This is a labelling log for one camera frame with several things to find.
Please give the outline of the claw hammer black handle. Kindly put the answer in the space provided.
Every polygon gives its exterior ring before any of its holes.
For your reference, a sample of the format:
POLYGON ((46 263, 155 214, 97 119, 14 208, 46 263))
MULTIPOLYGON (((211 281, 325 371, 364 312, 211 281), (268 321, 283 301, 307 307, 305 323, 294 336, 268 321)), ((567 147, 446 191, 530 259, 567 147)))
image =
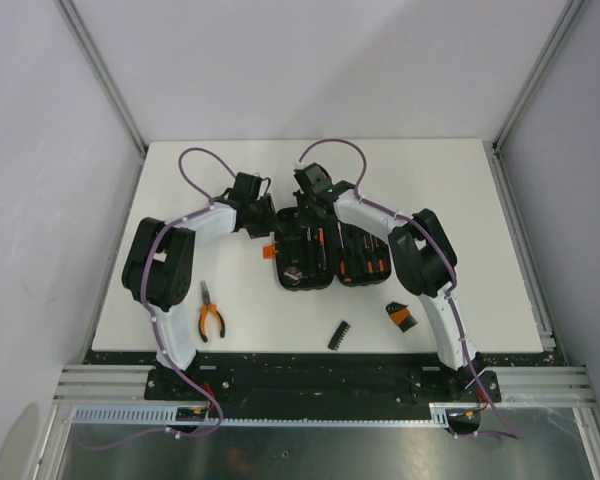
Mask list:
POLYGON ((306 240, 304 244, 304 255, 305 263, 307 267, 307 273, 309 277, 315 277, 317 274, 317 257, 315 253, 315 245, 313 241, 313 234, 310 227, 306 228, 306 240))

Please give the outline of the black plastic tool case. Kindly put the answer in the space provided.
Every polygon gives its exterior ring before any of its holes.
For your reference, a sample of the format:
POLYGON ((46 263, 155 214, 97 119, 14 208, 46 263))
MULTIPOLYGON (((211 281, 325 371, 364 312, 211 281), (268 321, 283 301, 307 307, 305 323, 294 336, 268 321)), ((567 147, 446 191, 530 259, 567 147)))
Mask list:
POLYGON ((322 290, 338 281, 345 287, 363 287, 380 284, 388 280, 392 273, 391 252, 387 243, 381 243, 385 264, 385 273, 378 272, 378 261, 375 252, 374 235, 351 224, 332 220, 320 225, 304 225, 298 216, 297 207, 281 209, 276 214, 278 228, 273 232, 273 242, 263 248, 263 258, 274 262, 274 269, 280 285, 288 291, 322 290), (309 277, 305 263, 304 244, 306 228, 313 234, 317 257, 317 274, 309 277), (320 245, 318 229, 324 230, 327 257, 327 270, 320 267, 320 245), (355 268, 354 283, 348 286, 342 283, 340 263, 348 260, 355 268), (304 279, 297 285, 283 282, 282 276, 286 268, 299 268, 304 279))

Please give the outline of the small precision screwdriver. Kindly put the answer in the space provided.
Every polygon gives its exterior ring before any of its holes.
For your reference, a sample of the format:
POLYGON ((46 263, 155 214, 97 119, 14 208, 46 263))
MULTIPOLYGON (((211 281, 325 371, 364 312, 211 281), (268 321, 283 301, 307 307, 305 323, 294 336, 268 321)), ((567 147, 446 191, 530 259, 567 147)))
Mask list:
POLYGON ((374 244, 375 244, 375 252, 376 252, 376 257, 377 257, 377 263, 378 263, 378 272, 384 274, 386 269, 385 269, 385 264, 384 264, 384 258, 382 255, 382 249, 381 249, 381 243, 378 240, 377 237, 374 237, 374 244))

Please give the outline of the orange handled pliers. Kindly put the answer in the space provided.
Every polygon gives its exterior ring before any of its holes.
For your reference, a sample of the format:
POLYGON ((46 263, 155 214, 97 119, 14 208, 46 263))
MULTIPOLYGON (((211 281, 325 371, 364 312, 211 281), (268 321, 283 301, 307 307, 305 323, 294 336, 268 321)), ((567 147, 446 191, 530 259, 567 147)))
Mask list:
POLYGON ((226 323, 220 311, 218 310, 217 305, 212 302, 211 295, 205 281, 201 282, 201 300, 202 305, 198 318, 198 333, 201 340, 204 343, 209 341, 206 328, 208 317, 213 317, 217 320, 219 326, 219 335, 221 338, 224 338, 226 336, 226 323))

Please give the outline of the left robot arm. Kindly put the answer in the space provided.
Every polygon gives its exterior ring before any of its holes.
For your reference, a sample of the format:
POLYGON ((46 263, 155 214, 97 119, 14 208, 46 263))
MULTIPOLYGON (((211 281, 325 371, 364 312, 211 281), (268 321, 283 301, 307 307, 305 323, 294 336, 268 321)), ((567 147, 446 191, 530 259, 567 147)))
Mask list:
POLYGON ((241 229, 251 238, 269 236, 276 213, 268 177, 240 172, 232 187, 202 209, 171 221, 140 221, 123 267, 122 285, 149 312, 158 344, 157 358, 172 368, 166 387, 177 398, 194 397, 201 376, 189 365, 197 349, 184 300, 192 284, 194 252, 241 229))

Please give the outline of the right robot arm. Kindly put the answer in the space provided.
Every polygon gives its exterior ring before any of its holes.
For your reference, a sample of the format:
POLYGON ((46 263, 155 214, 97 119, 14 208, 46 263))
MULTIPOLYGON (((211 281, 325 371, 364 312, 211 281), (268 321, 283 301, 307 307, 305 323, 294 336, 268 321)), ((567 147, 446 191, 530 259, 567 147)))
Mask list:
POLYGON ((346 181, 334 183, 319 164, 297 165, 300 211, 310 219, 338 220, 359 227, 389 245, 400 284, 421 302, 431 326, 440 362, 451 370, 441 376, 443 393, 464 401, 476 389, 493 402, 475 366, 470 341, 456 298, 457 257, 434 212, 401 214, 363 197, 346 181))

